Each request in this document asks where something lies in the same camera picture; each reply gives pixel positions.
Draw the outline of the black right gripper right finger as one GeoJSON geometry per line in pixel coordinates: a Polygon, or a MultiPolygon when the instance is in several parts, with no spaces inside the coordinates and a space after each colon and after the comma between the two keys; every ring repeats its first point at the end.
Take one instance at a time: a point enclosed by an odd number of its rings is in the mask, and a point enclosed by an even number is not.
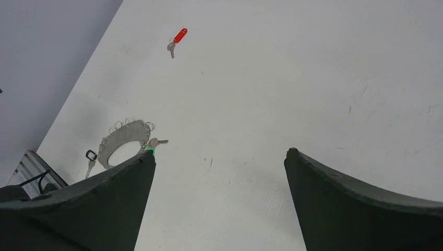
{"type": "Polygon", "coordinates": [[[442,203],[388,191],[290,148],[287,180],[307,250],[442,250],[442,203]]]}

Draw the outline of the key with green tag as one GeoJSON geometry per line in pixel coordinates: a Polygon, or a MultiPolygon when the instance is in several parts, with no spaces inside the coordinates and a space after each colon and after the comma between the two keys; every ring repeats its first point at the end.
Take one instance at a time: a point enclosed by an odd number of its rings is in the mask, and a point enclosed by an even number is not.
{"type": "Polygon", "coordinates": [[[141,143],[141,149],[139,152],[150,151],[153,155],[155,155],[156,147],[161,144],[167,144],[168,142],[168,140],[158,140],[157,138],[143,141],[141,143]]]}

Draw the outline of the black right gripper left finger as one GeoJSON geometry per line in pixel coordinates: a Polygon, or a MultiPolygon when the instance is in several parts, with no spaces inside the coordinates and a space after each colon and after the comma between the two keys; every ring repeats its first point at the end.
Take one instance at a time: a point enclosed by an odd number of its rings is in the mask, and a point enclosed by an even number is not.
{"type": "Polygon", "coordinates": [[[156,169],[146,151],[29,200],[1,203],[1,250],[134,250],[156,169]]]}

